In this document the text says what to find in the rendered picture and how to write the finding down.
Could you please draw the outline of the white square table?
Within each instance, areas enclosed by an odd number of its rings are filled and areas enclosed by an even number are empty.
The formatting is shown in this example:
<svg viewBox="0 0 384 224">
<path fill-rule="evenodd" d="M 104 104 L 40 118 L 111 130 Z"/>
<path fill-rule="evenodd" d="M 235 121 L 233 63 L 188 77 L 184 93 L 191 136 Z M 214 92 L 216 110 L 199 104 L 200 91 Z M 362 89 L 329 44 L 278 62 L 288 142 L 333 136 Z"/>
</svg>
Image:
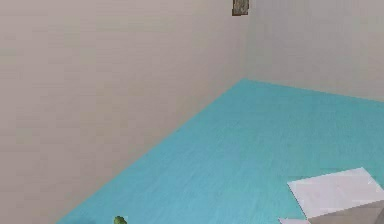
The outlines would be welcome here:
<svg viewBox="0 0 384 224">
<path fill-rule="evenodd" d="M 280 224 L 384 224 L 384 189 L 361 168 L 288 182 L 304 219 Z"/>
</svg>

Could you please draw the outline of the framed wall picture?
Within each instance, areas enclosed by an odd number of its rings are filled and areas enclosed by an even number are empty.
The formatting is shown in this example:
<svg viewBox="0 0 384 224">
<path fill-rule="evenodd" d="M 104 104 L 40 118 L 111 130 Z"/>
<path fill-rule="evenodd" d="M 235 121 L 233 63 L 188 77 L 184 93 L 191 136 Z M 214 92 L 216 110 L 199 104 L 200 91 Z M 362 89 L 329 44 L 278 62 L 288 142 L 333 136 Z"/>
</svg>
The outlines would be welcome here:
<svg viewBox="0 0 384 224">
<path fill-rule="evenodd" d="M 233 0 L 232 15 L 247 15 L 249 10 L 249 0 Z"/>
</svg>

